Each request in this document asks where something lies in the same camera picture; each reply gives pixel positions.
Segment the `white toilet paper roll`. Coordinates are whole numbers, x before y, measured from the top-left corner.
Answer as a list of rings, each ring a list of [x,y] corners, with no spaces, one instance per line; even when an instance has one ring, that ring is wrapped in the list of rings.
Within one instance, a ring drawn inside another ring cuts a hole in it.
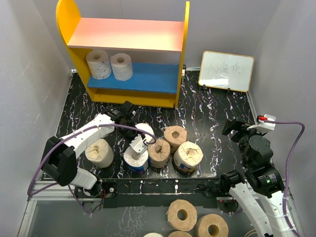
[[[143,131],[150,133],[152,136],[155,135],[153,129],[147,123],[138,123],[135,126],[136,126],[136,128],[138,128],[140,130],[143,130]],[[147,142],[151,143],[154,141],[154,138],[152,136],[145,134],[146,143]]]

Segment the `blue toilet paper roll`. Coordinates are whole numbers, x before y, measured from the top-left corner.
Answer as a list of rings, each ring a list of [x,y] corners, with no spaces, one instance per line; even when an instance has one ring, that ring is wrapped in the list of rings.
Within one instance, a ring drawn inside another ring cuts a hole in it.
[[[139,154],[131,147],[128,147],[123,154],[123,159],[127,167],[138,174],[144,173],[149,166],[149,154],[147,150]]]

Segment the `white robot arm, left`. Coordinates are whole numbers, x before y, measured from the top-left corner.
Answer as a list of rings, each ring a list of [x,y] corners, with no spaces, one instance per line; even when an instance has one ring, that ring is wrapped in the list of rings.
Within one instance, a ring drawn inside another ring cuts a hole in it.
[[[145,136],[133,121],[135,113],[136,106],[128,101],[116,108],[108,106],[77,131],[62,138],[51,137],[44,149],[42,171],[62,187],[82,187],[91,197],[97,197],[102,191],[100,179],[79,168],[77,158],[97,140],[115,130],[136,153],[142,154],[147,146]]]

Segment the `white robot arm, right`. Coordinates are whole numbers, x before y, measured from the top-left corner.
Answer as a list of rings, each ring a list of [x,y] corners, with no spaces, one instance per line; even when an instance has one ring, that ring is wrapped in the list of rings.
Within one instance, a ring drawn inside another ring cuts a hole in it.
[[[227,119],[222,134],[235,131],[231,140],[238,144],[245,171],[232,170],[221,175],[220,190],[232,196],[247,215],[259,237],[297,237],[287,207],[288,182],[271,163],[274,155],[265,135],[278,124],[271,115],[257,117],[256,124],[237,118]]]

